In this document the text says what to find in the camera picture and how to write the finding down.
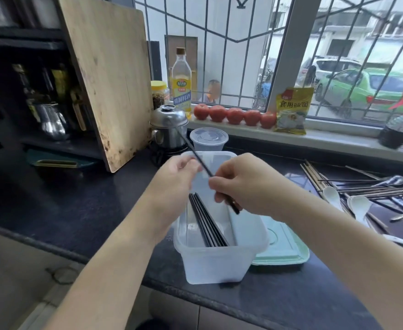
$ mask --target cooking oil bottle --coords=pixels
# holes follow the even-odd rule
[[[177,48],[177,59],[171,70],[174,105],[191,117],[191,68],[184,47]]]

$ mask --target white car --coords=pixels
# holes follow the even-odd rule
[[[357,69],[362,66],[362,64],[354,59],[341,57],[339,63],[337,64],[336,69],[334,66],[336,65],[337,57],[326,55],[320,56],[317,55],[314,57],[313,65],[316,67],[316,74],[314,76],[314,82],[318,83],[323,77],[326,77],[328,74],[331,74],[334,70],[335,73],[346,69]],[[307,75],[308,69],[311,66],[311,58],[308,58],[302,65],[299,70],[299,74],[296,82],[299,85],[302,85],[305,77]]]

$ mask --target hand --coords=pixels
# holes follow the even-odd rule
[[[250,153],[224,162],[209,179],[209,187],[216,191],[215,201],[222,202],[223,194],[230,195],[247,211],[272,216],[276,209],[277,190],[290,188],[294,183]]]
[[[132,218],[139,234],[159,243],[188,202],[191,182],[200,163],[191,155],[173,156],[156,172],[133,208]]]

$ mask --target yellow lid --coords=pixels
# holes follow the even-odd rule
[[[166,83],[163,81],[151,81],[152,90],[163,90],[166,89]]]

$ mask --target white ceramic spoon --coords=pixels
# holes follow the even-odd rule
[[[402,244],[403,245],[403,239],[402,238],[398,238],[398,237],[391,236],[391,235],[386,235],[386,234],[383,234],[382,236],[385,237],[385,239],[387,239],[387,240],[390,240],[390,241],[395,242],[397,244]]]
[[[356,220],[363,224],[365,227],[369,227],[368,222],[365,219],[365,215],[371,208],[372,203],[365,196],[350,196],[347,200],[348,207],[353,211]]]
[[[336,207],[338,210],[343,211],[342,205],[340,204],[340,196],[337,190],[333,187],[325,187],[322,190],[322,195],[325,200],[328,201],[331,205]]]

